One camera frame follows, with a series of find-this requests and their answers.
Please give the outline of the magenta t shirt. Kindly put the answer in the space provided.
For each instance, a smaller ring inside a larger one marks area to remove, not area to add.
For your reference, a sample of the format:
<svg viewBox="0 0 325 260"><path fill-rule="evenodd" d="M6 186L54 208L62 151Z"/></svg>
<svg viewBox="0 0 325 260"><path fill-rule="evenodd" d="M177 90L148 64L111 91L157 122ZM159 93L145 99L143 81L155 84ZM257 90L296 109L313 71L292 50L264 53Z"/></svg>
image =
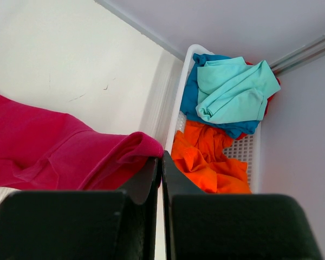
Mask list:
<svg viewBox="0 0 325 260"><path fill-rule="evenodd" d="M0 187L113 190L163 152L143 132L102 134L70 114L0 95Z"/></svg>

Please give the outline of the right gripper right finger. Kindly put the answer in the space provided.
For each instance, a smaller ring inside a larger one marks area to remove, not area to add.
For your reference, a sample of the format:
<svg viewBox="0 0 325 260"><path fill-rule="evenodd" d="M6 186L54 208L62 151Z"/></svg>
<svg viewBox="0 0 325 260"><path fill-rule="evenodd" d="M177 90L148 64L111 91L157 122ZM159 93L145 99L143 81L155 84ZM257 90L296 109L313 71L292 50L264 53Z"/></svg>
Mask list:
<svg viewBox="0 0 325 260"><path fill-rule="evenodd" d="M208 194L162 162L167 259L321 259L301 206L282 194Z"/></svg>

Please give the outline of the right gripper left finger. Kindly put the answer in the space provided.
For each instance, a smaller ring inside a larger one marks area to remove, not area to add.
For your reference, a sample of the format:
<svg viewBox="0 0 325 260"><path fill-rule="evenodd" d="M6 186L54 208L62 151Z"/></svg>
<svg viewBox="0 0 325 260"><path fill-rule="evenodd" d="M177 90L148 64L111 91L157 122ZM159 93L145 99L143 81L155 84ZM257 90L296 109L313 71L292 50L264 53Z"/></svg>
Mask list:
<svg viewBox="0 0 325 260"><path fill-rule="evenodd" d="M113 191L18 191L0 203L0 259L153 259L159 160Z"/></svg>

